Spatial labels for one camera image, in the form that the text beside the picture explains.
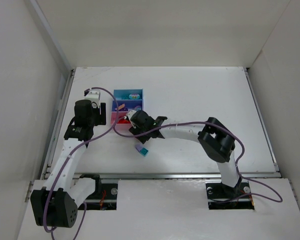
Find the colorful box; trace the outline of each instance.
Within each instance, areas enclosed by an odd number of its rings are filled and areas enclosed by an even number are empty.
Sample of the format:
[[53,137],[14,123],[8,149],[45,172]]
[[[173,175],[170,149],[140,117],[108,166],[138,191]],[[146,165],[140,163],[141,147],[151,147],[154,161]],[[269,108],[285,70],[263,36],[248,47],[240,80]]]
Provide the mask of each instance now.
[[[143,89],[115,89],[113,95],[119,105],[119,118],[124,117],[130,110],[144,109],[144,91]],[[116,120],[117,105],[112,101],[111,124]],[[130,124],[128,120],[120,120],[117,124]]]

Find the white tabletop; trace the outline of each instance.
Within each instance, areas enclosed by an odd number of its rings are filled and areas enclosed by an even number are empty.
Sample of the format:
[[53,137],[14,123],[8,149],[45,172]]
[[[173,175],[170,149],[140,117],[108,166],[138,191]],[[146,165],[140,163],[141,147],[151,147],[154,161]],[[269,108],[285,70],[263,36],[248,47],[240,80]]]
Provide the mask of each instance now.
[[[245,144],[239,162],[244,173],[275,172],[272,156],[242,67],[79,67],[76,69],[52,164],[62,149],[64,134],[74,116],[75,102],[91,87],[143,89],[144,110],[154,119],[206,121],[216,117]],[[107,104],[107,126],[96,126],[94,137],[110,127],[112,98]],[[91,142],[76,173],[218,173],[217,164],[202,146],[181,139],[150,139],[143,157],[138,141],[113,131]],[[241,152],[236,144],[235,156]]]
[[[282,203],[253,196],[254,210],[209,210],[204,180],[120,180],[117,210],[87,211],[78,240],[300,240],[300,211],[288,179],[262,179]],[[34,189],[43,181],[36,180]],[[250,182],[253,193],[278,197]],[[56,240],[73,239],[72,228],[58,228]],[[27,205],[18,240],[50,240]]]

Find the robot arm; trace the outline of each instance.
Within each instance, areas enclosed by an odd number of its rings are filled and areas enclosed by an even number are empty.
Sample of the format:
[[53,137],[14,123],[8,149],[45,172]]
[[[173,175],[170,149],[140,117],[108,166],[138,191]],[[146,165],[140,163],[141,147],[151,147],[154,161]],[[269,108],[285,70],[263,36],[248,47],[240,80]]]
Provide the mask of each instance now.
[[[159,116],[154,120],[143,110],[131,110],[127,117],[132,124],[129,131],[133,135],[145,133],[162,125],[176,124],[139,136],[137,139],[143,144],[150,138],[178,138],[197,142],[201,144],[209,158],[217,163],[221,174],[221,182],[224,185],[235,188],[240,184],[241,179],[236,170],[234,155],[235,140],[228,134],[208,125],[204,127],[201,124],[178,125],[177,121],[164,116]],[[227,129],[214,117],[209,117],[207,122]]]
[[[62,151],[52,173],[42,189],[34,190],[31,194],[30,201],[38,226],[43,226],[48,193],[57,178],[52,198],[48,203],[47,226],[71,228],[76,222],[78,207],[96,190],[96,181],[91,178],[80,178],[71,187],[79,160],[88,147],[88,144],[82,145],[82,143],[92,138],[94,126],[106,124],[106,104],[100,103],[100,91],[92,89],[84,95],[84,100],[75,102],[74,118],[67,127]],[[71,154],[69,161],[57,177],[70,153],[80,144],[82,146]]]

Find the screw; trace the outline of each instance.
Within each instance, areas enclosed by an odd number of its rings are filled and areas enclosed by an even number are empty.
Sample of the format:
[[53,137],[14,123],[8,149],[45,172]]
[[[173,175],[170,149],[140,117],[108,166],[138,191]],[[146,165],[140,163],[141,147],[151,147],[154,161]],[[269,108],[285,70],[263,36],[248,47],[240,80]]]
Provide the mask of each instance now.
[[112,195],[117,195],[117,193],[118,193],[118,189],[116,189],[115,187],[111,189]]
[[208,193],[209,195],[211,195],[211,194],[214,193],[212,190],[213,190],[213,189],[212,189],[212,187],[210,187],[210,186],[208,186],[208,187],[206,188],[206,191],[207,191],[207,193]]
[[243,191],[244,191],[246,194],[251,193],[250,187],[248,187],[248,186],[245,186],[245,187],[243,188]]

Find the white panel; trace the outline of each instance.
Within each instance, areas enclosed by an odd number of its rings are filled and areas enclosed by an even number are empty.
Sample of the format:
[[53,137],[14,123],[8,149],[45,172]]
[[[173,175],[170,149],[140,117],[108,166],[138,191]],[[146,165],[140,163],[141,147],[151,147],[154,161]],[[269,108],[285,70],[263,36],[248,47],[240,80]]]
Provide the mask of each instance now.
[[[88,211],[78,240],[300,240],[300,212],[287,179],[263,179],[282,203],[253,197],[255,210],[209,210],[203,180],[126,180],[118,186],[117,210]],[[275,195],[257,183],[251,191]],[[73,228],[55,231],[55,239],[73,239]],[[19,240],[48,240],[36,226],[28,204]]]
[[277,162],[300,206],[300,0],[290,2],[250,73]]
[[18,233],[60,77],[23,0],[0,0],[0,240]]
[[[75,102],[91,87],[142,89],[144,110],[153,118],[167,116],[180,122],[219,119],[245,144],[239,162],[242,172],[274,172],[272,157],[242,67],[89,67],[77,68],[67,102],[53,164],[62,149],[64,134],[74,116]],[[110,127],[112,98],[107,104],[107,126],[94,128],[98,136]],[[151,139],[143,157],[133,138],[110,132],[91,142],[82,155],[77,173],[218,173],[197,142],[182,139]],[[235,157],[241,153],[237,144]]]
[[38,0],[73,67],[250,67],[289,0]]

